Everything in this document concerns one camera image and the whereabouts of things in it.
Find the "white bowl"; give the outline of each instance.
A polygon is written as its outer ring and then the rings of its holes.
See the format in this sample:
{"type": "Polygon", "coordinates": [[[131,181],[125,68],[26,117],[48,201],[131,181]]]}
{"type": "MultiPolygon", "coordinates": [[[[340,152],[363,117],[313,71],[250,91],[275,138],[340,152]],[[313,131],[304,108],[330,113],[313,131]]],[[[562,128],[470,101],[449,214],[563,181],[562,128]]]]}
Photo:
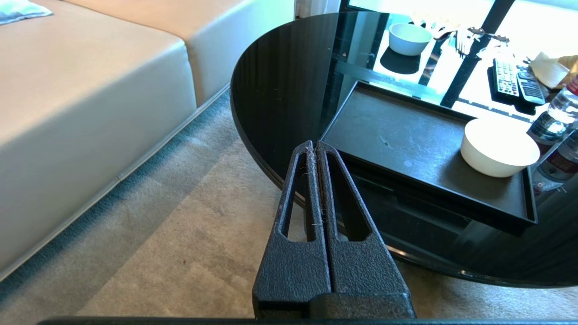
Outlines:
{"type": "Polygon", "coordinates": [[[390,26],[390,48],[404,56],[418,56],[432,39],[432,34],[421,26],[393,24],[390,26]]]}
{"type": "Polygon", "coordinates": [[[492,177],[509,177],[537,162],[538,145],[514,123],[495,119],[468,122],[460,148],[473,169],[492,177]]]}

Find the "sofa seat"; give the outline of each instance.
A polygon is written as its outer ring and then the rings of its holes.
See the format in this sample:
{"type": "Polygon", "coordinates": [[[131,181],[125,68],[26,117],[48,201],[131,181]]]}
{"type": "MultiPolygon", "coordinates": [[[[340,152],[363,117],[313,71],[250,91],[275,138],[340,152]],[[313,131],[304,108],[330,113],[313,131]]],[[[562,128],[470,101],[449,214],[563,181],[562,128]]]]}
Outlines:
{"type": "Polygon", "coordinates": [[[0,26],[0,280],[197,108],[180,37],[56,0],[0,26]]]}
{"type": "Polygon", "coordinates": [[[228,85],[237,60],[251,43],[295,17],[295,0],[67,1],[181,37],[199,107],[228,85]]]}

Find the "plastic bottle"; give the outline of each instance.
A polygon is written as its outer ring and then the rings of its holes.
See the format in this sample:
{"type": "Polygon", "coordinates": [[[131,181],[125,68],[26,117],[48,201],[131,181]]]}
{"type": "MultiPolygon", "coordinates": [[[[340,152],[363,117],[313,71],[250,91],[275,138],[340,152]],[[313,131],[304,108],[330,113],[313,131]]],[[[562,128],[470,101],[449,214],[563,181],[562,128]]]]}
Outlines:
{"type": "Polygon", "coordinates": [[[532,173],[534,195],[555,190],[578,172],[578,131],[572,133],[532,173]]]}
{"type": "Polygon", "coordinates": [[[542,113],[528,130],[540,149],[539,162],[573,130],[577,117],[578,76],[552,99],[548,111],[542,113]]]}

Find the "carpet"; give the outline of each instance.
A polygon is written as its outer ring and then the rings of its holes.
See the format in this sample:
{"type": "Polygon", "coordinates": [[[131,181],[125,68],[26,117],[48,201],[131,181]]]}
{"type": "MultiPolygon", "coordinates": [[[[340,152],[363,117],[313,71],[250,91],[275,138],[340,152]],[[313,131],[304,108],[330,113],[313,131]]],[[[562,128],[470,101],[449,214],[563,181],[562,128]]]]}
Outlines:
{"type": "MultiPolygon", "coordinates": [[[[1,282],[0,324],[252,317],[280,190],[244,148],[229,107],[226,93],[1,282]]],[[[292,235],[302,236],[294,224],[292,235]]],[[[399,266],[419,317],[578,319],[578,288],[498,287],[399,266]]]]}

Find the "black glass tabletop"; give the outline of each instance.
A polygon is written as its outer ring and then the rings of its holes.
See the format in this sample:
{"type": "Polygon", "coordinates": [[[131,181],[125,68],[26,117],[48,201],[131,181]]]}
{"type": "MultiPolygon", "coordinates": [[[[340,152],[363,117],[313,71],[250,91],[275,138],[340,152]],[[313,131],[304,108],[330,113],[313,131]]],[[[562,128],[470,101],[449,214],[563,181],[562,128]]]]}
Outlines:
{"type": "MultiPolygon", "coordinates": [[[[268,32],[243,53],[231,82],[232,113],[245,146],[275,184],[283,184],[293,149],[326,134],[358,83],[472,118],[501,116],[529,125],[546,109],[528,115],[492,100],[487,68],[507,48],[490,37],[472,42],[466,57],[455,51],[452,37],[432,40],[417,57],[393,52],[389,26],[409,21],[374,12],[313,16],[268,32]]],[[[416,129],[412,136],[427,134],[416,129]]],[[[539,223],[514,233],[467,212],[430,208],[426,196],[388,191],[356,168],[352,177],[394,257],[498,285],[578,285],[576,204],[538,201],[539,223]]]]}

